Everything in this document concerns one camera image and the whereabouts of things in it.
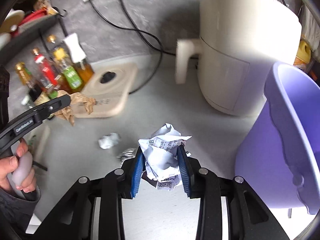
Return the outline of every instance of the gray countertop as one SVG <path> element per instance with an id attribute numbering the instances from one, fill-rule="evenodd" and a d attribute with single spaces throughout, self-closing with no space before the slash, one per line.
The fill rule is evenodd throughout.
<path id="1" fill-rule="evenodd" d="M 158 55 L 117 57 L 93 64 L 133 61 L 139 67 L 136 85 L 151 71 Z M 253 118 L 222 114 L 212 108 L 201 94 L 195 62 L 191 62 L 187 82 L 176 85 L 174 57 L 165 56 L 158 73 L 139 92 L 130 95 L 125 109 L 111 118 L 76 119 L 72 127 L 55 118 L 46 122 L 51 135 L 41 163 L 48 171 L 37 171 L 42 197 L 35 214 L 43 220 L 65 192 L 81 176 L 90 179 L 104 177 L 120 167 L 118 154 L 137 147 L 138 139 L 148 137 L 164 123 L 171 123 L 182 135 L 191 135 L 186 150 L 203 167 L 218 176 L 232 178 L 236 149 L 253 125 Z M 119 145 L 103 150 L 97 140 L 117 132 Z M 183 187 L 173 192 L 157 191 L 142 181 L 137 197 L 123 201 L 127 239 L 194 239 L 199 201 L 190 200 Z"/>

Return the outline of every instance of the crumpled receipt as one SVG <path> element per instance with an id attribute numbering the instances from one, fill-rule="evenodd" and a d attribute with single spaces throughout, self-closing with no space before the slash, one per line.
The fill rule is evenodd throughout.
<path id="1" fill-rule="evenodd" d="M 182 184 L 177 148 L 190 138 L 191 136 L 181 136 L 171 124 L 166 123 L 150 139 L 138 141 L 146 159 L 147 177 L 158 181 L 157 189 L 171 191 Z"/>
<path id="2" fill-rule="evenodd" d="M 65 92 L 64 90 L 59 90 L 57 97 L 61 97 L 63 95 L 69 95 L 69 94 L 67 92 Z M 93 106 L 96 104 L 96 100 L 94 98 L 89 98 L 79 92 L 71 94 L 70 98 L 71 98 L 70 105 L 74 105 L 77 103 L 83 103 L 84 108 L 88 114 L 91 114 L 93 112 Z M 75 125 L 75 118 L 72 114 L 71 106 L 67 106 L 67 107 L 55 112 L 54 114 L 57 117 L 60 117 L 64 120 L 68 120 L 72 126 Z"/>

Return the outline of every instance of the purple bin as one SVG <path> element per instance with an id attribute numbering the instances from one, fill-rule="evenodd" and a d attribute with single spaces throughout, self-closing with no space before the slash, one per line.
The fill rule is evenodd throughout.
<path id="1" fill-rule="evenodd" d="M 235 175 L 245 178 L 269 208 L 320 208 L 320 88 L 298 68 L 275 63 L 267 98 L 240 145 Z"/>

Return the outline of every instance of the air fryer handle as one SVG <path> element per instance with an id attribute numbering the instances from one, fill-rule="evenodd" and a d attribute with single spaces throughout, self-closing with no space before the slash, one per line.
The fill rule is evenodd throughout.
<path id="1" fill-rule="evenodd" d="M 189 58 L 192 55 L 201 53 L 202 44 L 200 39 L 177 40 L 175 73 L 177 84 L 184 84 L 186 82 Z"/>

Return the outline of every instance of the white handle grip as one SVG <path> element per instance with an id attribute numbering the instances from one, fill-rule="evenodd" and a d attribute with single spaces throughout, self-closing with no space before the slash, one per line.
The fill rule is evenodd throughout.
<path id="1" fill-rule="evenodd" d="M 18 168 L 12 173 L 12 181 L 16 186 L 21 186 L 21 183 L 29 175 L 32 168 L 32 155 L 30 152 L 26 152 L 19 159 Z"/>
<path id="2" fill-rule="evenodd" d="M 177 84 L 186 82 L 189 58 L 194 54 L 201 53 L 202 45 L 200 39 L 177 40 L 175 73 Z"/>

